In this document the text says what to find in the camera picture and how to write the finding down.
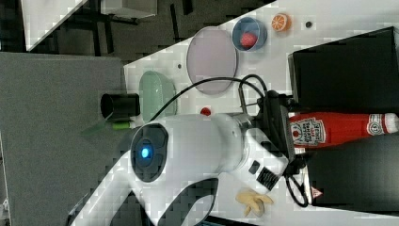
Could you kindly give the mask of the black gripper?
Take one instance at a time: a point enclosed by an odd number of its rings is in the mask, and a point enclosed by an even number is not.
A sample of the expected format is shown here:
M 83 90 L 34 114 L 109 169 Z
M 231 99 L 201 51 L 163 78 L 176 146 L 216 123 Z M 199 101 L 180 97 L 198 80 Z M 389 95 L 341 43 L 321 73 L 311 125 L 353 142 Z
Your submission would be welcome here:
M 261 121 L 262 130 L 288 161 L 293 162 L 295 148 L 288 116 L 288 97 L 269 90 L 258 104 L 260 111 L 257 118 Z

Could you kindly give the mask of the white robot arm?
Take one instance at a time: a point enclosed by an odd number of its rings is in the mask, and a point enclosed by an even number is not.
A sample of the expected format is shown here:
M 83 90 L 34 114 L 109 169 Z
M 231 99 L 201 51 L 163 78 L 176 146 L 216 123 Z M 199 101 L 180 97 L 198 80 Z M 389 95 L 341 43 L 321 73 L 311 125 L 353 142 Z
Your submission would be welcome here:
M 258 104 L 257 116 L 175 115 L 137 128 L 68 226 L 110 226 L 130 194 L 153 226 L 196 226 L 214 207 L 222 173 L 270 192 L 295 151 L 282 95 L 270 90 Z

